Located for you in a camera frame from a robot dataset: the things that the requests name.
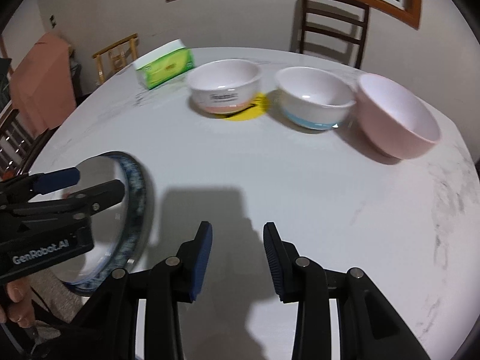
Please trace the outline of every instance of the white wall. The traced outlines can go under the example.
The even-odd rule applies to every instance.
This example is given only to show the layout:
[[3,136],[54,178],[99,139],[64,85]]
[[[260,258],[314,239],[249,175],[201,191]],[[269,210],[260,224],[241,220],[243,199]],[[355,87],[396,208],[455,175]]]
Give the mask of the white wall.
[[35,42],[45,33],[37,0],[23,0],[3,30],[2,36],[15,69]]
[[[91,55],[137,32],[144,54],[181,38],[188,47],[289,50],[298,0],[38,0],[47,28],[75,46],[84,90],[95,89]],[[480,45],[451,0],[423,0],[418,31],[371,12],[362,68],[405,85],[458,125],[480,157]]]

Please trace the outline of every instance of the white bowl with blue base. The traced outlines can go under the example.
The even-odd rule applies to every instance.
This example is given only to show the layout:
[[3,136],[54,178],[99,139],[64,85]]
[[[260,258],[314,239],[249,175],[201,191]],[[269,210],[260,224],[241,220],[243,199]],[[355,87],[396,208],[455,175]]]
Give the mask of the white bowl with blue base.
[[275,75],[278,102],[293,123],[329,130],[355,105],[355,94],[339,77],[312,67],[288,67]]

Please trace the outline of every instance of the bowl rim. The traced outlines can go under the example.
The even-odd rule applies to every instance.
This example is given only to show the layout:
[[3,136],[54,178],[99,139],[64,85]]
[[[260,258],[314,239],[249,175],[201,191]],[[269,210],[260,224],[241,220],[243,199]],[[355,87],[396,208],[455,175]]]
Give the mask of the bowl rim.
[[[191,77],[195,74],[195,72],[199,71],[200,68],[203,68],[205,66],[208,66],[208,65],[213,65],[213,64],[218,64],[219,62],[225,62],[225,61],[242,61],[242,62],[247,62],[249,64],[251,64],[252,66],[255,66],[256,69],[257,69],[257,74],[255,75],[254,78],[252,78],[251,80],[248,80],[246,82],[244,82],[243,84],[241,85],[226,85],[224,88],[212,88],[212,89],[203,89],[203,88],[198,88],[198,87],[195,87],[194,85],[192,85],[191,83]],[[228,59],[219,59],[217,61],[212,61],[212,62],[207,62],[206,64],[201,64],[200,66],[197,66],[195,69],[193,69],[189,75],[187,76],[187,85],[195,90],[195,91],[202,91],[202,92],[222,92],[224,91],[225,89],[232,89],[232,88],[238,88],[239,86],[243,86],[243,85],[248,85],[248,84],[251,84],[251,83],[254,83],[255,81],[259,80],[260,77],[262,76],[262,71],[260,69],[260,67],[258,66],[258,64],[256,64],[255,62],[252,62],[252,61],[249,61],[248,59],[241,59],[241,58],[228,58]]]
[[[430,117],[433,119],[433,121],[435,122],[435,125],[437,127],[437,130],[438,130],[438,138],[436,140],[431,140],[431,139],[428,139],[428,138],[425,138],[419,134],[417,134],[416,132],[410,130],[407,126],[405,126],[403,123],[400,123],[400,121],[398,121],[396,118],[394,118],[392,115],[390,115],[385,109],[383,109],[383,107],[381,107],[380,104],[378,104],[375,100],[373,100],[373,98],[371,98],[364,90],[364,87],[362,85],[362,78],[363,77],[367,77],[367,76],[377,76],[377,77],[380,77],[384,80],[388,80],[390,81],[391,83],[395,84],[395,85],[398,85],[400,87],[402,87],[403,89],[407,90],[414,98],[415,100],[428,112],[428,115],[430,115]],[[391,120],[393,120],[397,125],[401,126],[402,128],[404,128],[406,131],[408,131],[409,133],[413,134],[414,136],[420,138],[421,140],[424,140],[425,142],[428,142],[428,143],[431,143],[431,144],[437,144],[438,142],[440,142],[440,140],[442,139],[442,129],[440,128],[440,125],[438,124],[438,121],[437,121],[437,118],[434,116],[434,114],[431,113],[431,111],[426,107],[426,105],[423,103],[423,101],[417,97],[412,91],[410,91],[408,88],[405,88],[403,85],[393,81],[392,79],[389,79],[387,77],[384,77],[384,76],[381,76],[380,74],[374,74],[374,73],[364,73],[362,74],[359,78],[358,78],[358,90],[361,91],[361,93],[363,95],[365,95],[367,97],[368,100],[370,100],[374,105],[375,107],[377,107],[378,109],[380,109],[385,115],[387,115]]]
[[[280,84],[280,81],[278,79],[279,75],[285,71],[288,71],[288,70],[291,70],[291,69],[309,69],[309,70],[312,70],[312,71],[319,71],[321,73],[325,73],[329,76],[332,76],[333,78],[339,80],[342,84],[344,84],[351,92],[352,94],[352,100],[350,100],[348,103],[345,103],[345,104],[341,104],[341,105],[333,105],[333,104],[318,104],[312,100],[309,100],[309,99],[301,99],[299,97],[297,97],[296,95],[294,95],[292,92],[288,91],[287,89],[285,89],[283,87],[283,85]],[[334,108],[334,109],[342,109],[342,108],[349,108],[349,107],[352,107],[353,105],[356,104],[356,100],[355,100],[355,92],[354,90],[350,87],[350,85],[348,85],[344,80],[342,80],[339,76],[329,72],[329,71],[326,71],[326,70],[322,70],[322,69],[317,69],[316,67],[307,67],[307,66],[290,66],[290,67],[285,67],[284,69],[281,69],[279,70],[277,73],[275,73],[275,84],[277,84],[277,87],[279,89],[281,89],[282,91],[288,93],[289,95],[291,95],[292,97],[294,97],[295,99],[297,100],[300,100],[300,101],[303,101],[303,102],[306,102],[306,103],[309,103],[309,104],[312,104],[312,105],[315,105],[317,107],[321,107],[321,108]]]

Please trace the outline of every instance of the marble tabletop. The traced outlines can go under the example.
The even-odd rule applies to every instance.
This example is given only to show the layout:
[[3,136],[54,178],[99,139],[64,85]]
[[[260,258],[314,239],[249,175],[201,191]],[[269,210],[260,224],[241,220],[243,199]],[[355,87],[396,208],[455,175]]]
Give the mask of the marble tabletop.
[[[289,52],[193,49],[197,65],[243,58],[273,76],[289,66],[333,72],[355,87],[359,70]],[[135,270],[151,268],[191,239],[202,220],[214,241],[203,290],[179,313],[187,359],[291,358],[296,304],[275,295],[263,250],[266,222],[325,269],[361,267],[432,360],[458,350],[480,314],[480,184],[455,124],[428,105],[442,141],[414,160],[381,156],[355,122],[313,133],[275,106],[257,119],[209,117],[177,76],[145,90],[132,67],[98,88],[58,129],[31,172],[124,151],[151,179],[151,231]],[[332,358],[339,359],[332,310]],[[137,354],[143,353],[143,310]]]

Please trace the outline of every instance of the bowl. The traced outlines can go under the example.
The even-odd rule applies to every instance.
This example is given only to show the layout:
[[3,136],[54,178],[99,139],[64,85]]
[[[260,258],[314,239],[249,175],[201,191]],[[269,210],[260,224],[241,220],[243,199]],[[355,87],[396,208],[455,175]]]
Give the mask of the bowl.
[[275,75],[278,102],[292,122],[312,130],[329,130],[340,123],[355,95],[339,77],[312,67],[288,67]]
[[247,108],[260,91],[260,67],[244,59],[203,64],[187,78],[191,98],[211,114],[232,114]]
[[441,138],[440,128],[420,99],[400,84],[376,74],[358,81],[358,122],[384,154],[411,159]]

